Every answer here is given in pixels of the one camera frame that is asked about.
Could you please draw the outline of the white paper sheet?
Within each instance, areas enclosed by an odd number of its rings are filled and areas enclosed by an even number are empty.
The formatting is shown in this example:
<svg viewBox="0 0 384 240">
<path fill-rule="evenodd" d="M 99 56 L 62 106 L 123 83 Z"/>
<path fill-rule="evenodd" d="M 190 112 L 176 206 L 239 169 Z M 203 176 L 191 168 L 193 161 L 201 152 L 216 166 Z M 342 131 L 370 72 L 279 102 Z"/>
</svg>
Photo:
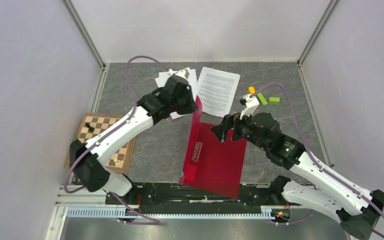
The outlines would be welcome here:
<svg viewBox="0 0 384 240">
<path fill-rule="evenodd" d="M 173 120 L 192 114 L 198 109 L 196 70 L 189 67 L 181 70 L 160 72 L 155 79 L 158 90 L 157 97 L 169 109 L 169 117 Z"/>
</svg>

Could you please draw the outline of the red clip file folder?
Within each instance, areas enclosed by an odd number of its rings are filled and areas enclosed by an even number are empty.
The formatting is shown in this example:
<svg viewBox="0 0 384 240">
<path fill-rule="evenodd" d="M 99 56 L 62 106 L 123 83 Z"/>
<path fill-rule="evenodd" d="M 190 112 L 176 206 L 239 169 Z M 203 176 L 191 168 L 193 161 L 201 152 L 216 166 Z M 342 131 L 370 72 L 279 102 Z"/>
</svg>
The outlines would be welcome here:
<svg viewBox="0 0 384 240">
<path fill-rule="evenodd" d="M 211 128 L 213 124 L 201 122 L 202 103 L 192 115 L 189 141 L 179 183 L 207 192 L 236 199 L 240 191 L 247 141 L 232 141 L 233 130 L 220 142 Z"/>
</svg>

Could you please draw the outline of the printed text paper sheet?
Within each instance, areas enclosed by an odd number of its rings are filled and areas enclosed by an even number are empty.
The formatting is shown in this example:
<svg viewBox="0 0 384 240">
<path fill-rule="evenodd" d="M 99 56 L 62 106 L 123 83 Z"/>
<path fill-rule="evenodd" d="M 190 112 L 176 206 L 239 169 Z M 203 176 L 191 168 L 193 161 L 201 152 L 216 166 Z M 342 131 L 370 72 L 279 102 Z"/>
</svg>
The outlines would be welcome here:
<svg viewBox="0 0 384 240">
<path fill-rule="evenodd" d="M 240 77 L 237 73 L 203 67 L 197 80 L 202 111 L 216 117 L 229 114 Z"/>
</svg>

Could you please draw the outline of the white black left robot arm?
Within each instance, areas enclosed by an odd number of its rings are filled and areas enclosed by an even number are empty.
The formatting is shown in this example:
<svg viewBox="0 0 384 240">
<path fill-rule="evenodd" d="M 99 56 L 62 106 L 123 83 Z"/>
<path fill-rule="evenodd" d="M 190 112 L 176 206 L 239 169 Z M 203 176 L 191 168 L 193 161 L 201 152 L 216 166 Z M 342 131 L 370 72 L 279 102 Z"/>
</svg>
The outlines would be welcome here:
<svg viewBox="0 0 384 240">
<path fill-rule="evenodd" d="M 155 126 L 171 113 L 192 114 L 198 109 L 187 77 L 176 73 L 165 85 L 139 99 L 119 121 L 97 136 L 69 147 L 69 170 L 80 179 L 89 192 L 112 192 L 125 204 L 133 203 L 137 191 L 124 174 L 106 167 L 106 163 L 121 147 L 143 131 Z"/>
</svg>

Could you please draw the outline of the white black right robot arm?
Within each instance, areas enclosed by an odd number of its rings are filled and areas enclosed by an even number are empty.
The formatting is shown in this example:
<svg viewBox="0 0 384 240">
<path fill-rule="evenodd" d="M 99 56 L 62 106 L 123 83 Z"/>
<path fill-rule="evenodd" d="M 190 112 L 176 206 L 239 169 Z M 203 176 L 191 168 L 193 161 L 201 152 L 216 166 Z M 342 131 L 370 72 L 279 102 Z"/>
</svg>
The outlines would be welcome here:
<svg viewBox="0 0 384 240">
<path fill-rule="evenodd" d="M 243 116 L 226 115 L 211 128 L 220 142 L 245 139 L 266 152 L 275 165 L 283 167 L 319 187 L 306 189 L 288 177 L 279 175 L 270 184 L 269 199 L 275 204 L 284 201 L 299 204 L 322 213 L 358 240 L 368 240 L 384 209 L 384 192 L 368 190 L 346 179 L 305 149 L 298 140 L 284 134 L 270 113 Z"/>
</svg>

